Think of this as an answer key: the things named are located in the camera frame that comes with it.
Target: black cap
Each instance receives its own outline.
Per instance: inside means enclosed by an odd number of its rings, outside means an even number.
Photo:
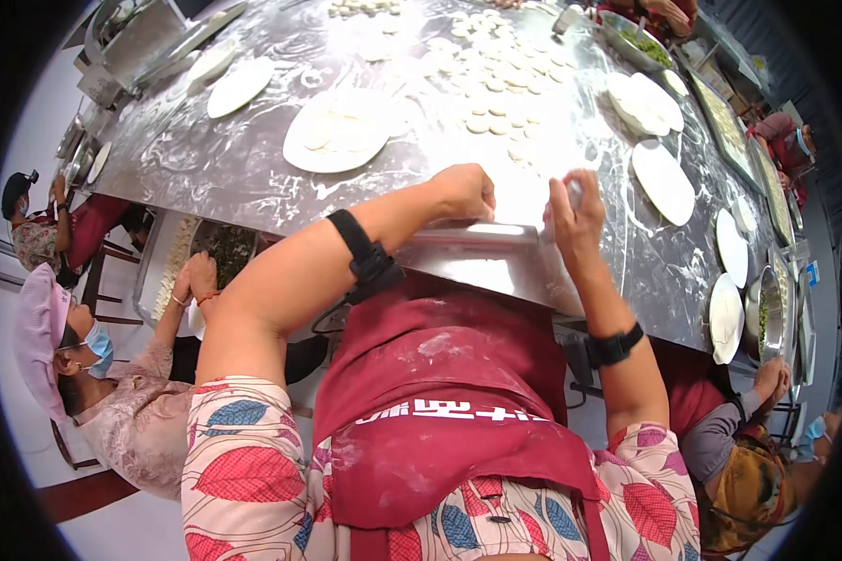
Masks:
[[[3,212],[3,218],[9,220],[12,218],[12,215],[16,214],[16,202],[20,196],[28,192],[30,187],[31,180],[23,173],[13,173],[6,180],[6,186],[3,187],[3,198],[0,201],[0,210]]]

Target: pink hat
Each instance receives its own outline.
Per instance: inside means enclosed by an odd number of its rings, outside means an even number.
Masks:
[[[56,284],[46,263],[31,272],[19,293],[16,362],[31,395],[55,421],[65,421],[66,414],[56,388],[53,354],[63,339],[71,301],[72,295]]]

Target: leaf print shirt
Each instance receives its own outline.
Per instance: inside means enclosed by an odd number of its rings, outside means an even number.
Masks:
[[[194,395],[181,478],[190,558],[349,559],[333,522],[330,439],[312,457],[290,398],[269,381],[228,376]],[[696,497],[676,435],[637,423],[590,454],[612,559],[697,561]],[[538,553],[588,559],[583,507],[549,481],[475,477],[427,516],[387,531],[390,559],[472,560]]]

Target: blue sign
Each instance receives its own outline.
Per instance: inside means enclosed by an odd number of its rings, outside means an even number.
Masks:
[[[805,267],[805,273],[807,273],[808,276],[811,278],[811,280],[808,281],[808,286],[814,286],[820,282],[820,271],[817,268],[817,259],[815,259],[814,261],[809,263],[808,266]]]

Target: metal bowl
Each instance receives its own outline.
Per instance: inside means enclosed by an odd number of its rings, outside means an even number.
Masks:
[[[660,47],[662,51],[664,51],[664,54],[671,60],[671,68],[668,68],[657,60],[651,58],[643,51],[640,51],[636,45],[631,43],[629,40],[624,39],[624,37],[620,35],[621,31],[636,33],[639,27],[635,23],[624,16],[617,15],[613,12],[599,12],[599,17],[602,18],[602,30],[605,32],[605,39],[608,40],[609,44],[611,44],[611,46],[614,47],[621,56],[632,62],[643,72],[658,73],[662,70],[675,69],[677,67],[676,62],[674,62],[674,59],[671,57],[671,53],[664,48],[661,41],[655,39],[654,36],[645,29],[643,29],[643,38],[652,41],[655,45]]]
[[[767,322],[764,326],[763,352],[761,352],[761,304],[767,303]],[[773,267],[764,265],[759,276],[745,292],[745,331],[742,343],[752,360],[764,364],[782,352],[783,348],[783,298]]]
[[[69,170],[65,174],[65,184],[69,187],[72,185],[81,185],[87,178],[90,166],[93,165],[96,150],[99,149],[98,146],[95,148],[94,144],[96,142],[87,136],[82,138],[78,143],[78,147],[75,149],[75,155],[69,163]]]
[[[69,127],[65,130],[63,139],[59,141],[59,146],[56,147],[56,157],[65,159],[69,152],[75,147],[84,133],[84,123],[81,122],[81,117],[75,115]]]

